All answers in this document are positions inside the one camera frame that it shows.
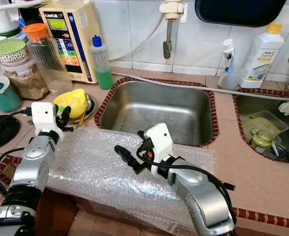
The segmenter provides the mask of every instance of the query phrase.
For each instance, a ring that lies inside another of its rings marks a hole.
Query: pink countertop
[[[153,79],[168,79],[190,81],[204,84],[208,87],[217,87],[217,77],[199,76],[187,74],[174,74],[164,72],[130,70],[124,68],[113,68],[113,71],[142,76]],[[121,76],[114,76],[114,80],[121,79]],[[282,83],[264,82],[263,88],[280,90]],[[74,88],[83,88],[86,93],[92,95],[97,101],[97,108],[103,102],[108,91],[100,90],[98,85],[74,83]],[[47,95],[43,101],[52,101],[54,96]],[[23,101],[22,106],[29,106],[30,101]],[[281,217],[289,219],[289,164],[275,162],[264,158],[254,152],[241,138],[235,113],[232,95],[215,93],[215,103],[219,122],[219,137],[211,143],[208,149],[215,150],[216,156],[216,176],[222,181],[236,185],[236,189],[230,192],[232,204],[239,209],[239,216],[252,218],[250,212],[241,211],[247,209],[253,212],[269,214],[265,216],[274,218],[271,223],[277,225],[277,220]],[[21,123],[21,130],[18,136],[10,143],[0,148],[0,153],[13,148],[24,147],[29,139],[34,136],[33,126],[29,126],[26,121],[29,117],[17,115],[16,118]],[[91,116],[83,124],[84,126],[96,127],[94,116]],[[287,226],[289,222],[284,220],[281,226]]]

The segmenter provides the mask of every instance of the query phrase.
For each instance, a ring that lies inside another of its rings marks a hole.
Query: white detergent bottle
[[[281,28],[281,24],[270,23],[266,32],[255,36],[242,65],[240,87],[246,89],[260,87],[284,44],[284,39],[280,35]]]

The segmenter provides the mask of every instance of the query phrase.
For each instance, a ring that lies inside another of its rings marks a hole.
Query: teal cup
[[[21,105],[21,100],[13,90],[8,77],[0,76],[0,111],[12,112]]]

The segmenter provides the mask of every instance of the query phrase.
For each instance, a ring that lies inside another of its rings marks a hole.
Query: robotic arm
[[[49,169],[55,160],[54,151],[65,127],[71,108],[66,107],[61,118],[53,103],[32,103],[36,136],[24,149],[8,193],[0,207],[0,236],[33,236],[37,204],[46,186]]]
[[[115,151],[135,173],[148,169],[155,177],[167,179],[186,204],[198,235],[235,235],[236,218],[224,185],[210,173],[173,155],[173,142],[166,124],[157,124],[145,133],[139,131],[138,135],[144,140],[137,150],[137,157],[144,161],[142,164],[127,149],[115,146]]]

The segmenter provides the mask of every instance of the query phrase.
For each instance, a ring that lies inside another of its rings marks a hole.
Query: green dish soap bottle
[[[102,43],[101,37],[96,35],[92,38],[92,43],[91,52],[99,87],[103,90],[111,89],[113,87],[113,79],[109,67],[109,57],[106,46]]]

